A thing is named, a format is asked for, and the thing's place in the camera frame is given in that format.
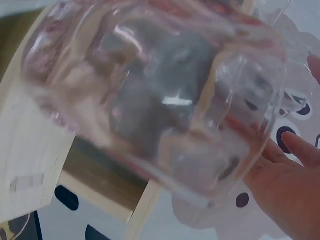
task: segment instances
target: black polka dot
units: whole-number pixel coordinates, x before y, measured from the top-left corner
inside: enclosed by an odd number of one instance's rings
[[[305,107],[304,108],[302,108],[300,111],[297,111],[297,113],[298,114],[300,114],[300,115],[303,115],[303,116],[306,116],[306,115],[308,115],[309,113],[310,113],[310,106],[309,106],[309,104],[307,103],[306,105],[305,105]]]
[[[8,240],[6,231],[3,228],[0,228],[0,239],[1,240]]]
[[[290,127],[288,126],[282,126],[278,129],[276,132],[276,142],[278,143],[279,147],[282,149],[282,151],[286,154],[291,154],[287,146],[284,144],[284,142],[281,139],[282,134],[285,132],[291,132],[293,134],[296,134],[295,131],[293,131]]]
[[[224,170],[224,172],[219,176],[218,180],[219,180],[219,181],[222,181],[222,180],[225,180],[227,177],[229,177],[229,176],[234,172],[234,170],[238,167],[239,163],[240,163],[239,157],[233,156],[233,157],[230,159],[230,164],[229,164],[229,166],[228,166],[227,169]]]
[[[248,193],[241,193],[235,200],[235,204],[238,208],[242,209],[247,206],[249,203],[249,195]]]
[[[279,113],[280,113],[280,116],[284,116],[286,114],[285,110],[283,109],[280,109]]]
[[[244,100],[246,105],[249,107],[249,109],[251,109],[252,111],[257,111],[258,107],[256,105],[254,105],[252,102],[248,101],[247,99]]]
[[[77,195],[70,192],[64,186],[58,186],[54,191],[55,197],[71,211],[76,211],[79,208],[79,199]]]
[[[88,225],[85,230],[85,240],[110,240],[100,232]]]
[[[316,137],[316,139],[315,139],[315,147],[316,148],[319,148],[320,146],[319,146],[319,140],[320,140],[320,134]]]

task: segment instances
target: hand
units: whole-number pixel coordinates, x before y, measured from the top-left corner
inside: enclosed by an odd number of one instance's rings
[[[320,58],[309,56],[309,68],[320,82]],[[293,133],[283,143],[303,164],[288,159],[269,140],[262,157],[244,178],[261,209],[294,240],[320,239],[320,149]]]

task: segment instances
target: wooden board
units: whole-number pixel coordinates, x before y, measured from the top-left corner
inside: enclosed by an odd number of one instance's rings
[[[0,84],[0,223],[50,204],[74,140],[39,112],[21,79],[24,48],[48,11],[26,34]]]
[[[130,220],[145,190],[75,149],[67,157],[59,184],[124,222]]]
[[[161,187],[150,180],[125,230],[124,240],[139,240],[140,233],[154,209]]]

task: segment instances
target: finger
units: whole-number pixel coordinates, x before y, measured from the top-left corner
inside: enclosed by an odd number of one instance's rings
[[[320,167],[320,152],[312,144],[304,141],[301,137],[292,132],[285,132],[281,139],[291,153],[293,153],[302,164],[314,169]]]
[[[311,54],[308,56],[308,65],[313,77],[320,84],[320,57]]]
[[[262,156],[272,163],[283,163],[295,168],[302,167],[295,161],[292,161],[289,158],[287,158],[285,153],[281,150],[281,148],[271,139],[268,140],[268,143],[265,146]]]

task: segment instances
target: transparent plastic jar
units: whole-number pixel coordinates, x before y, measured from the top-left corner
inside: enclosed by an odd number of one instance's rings
[[[212,207],[260,156],[287,59],[279,33],[199,0],[56,5],[22,76],[56,123],[188,201]]]

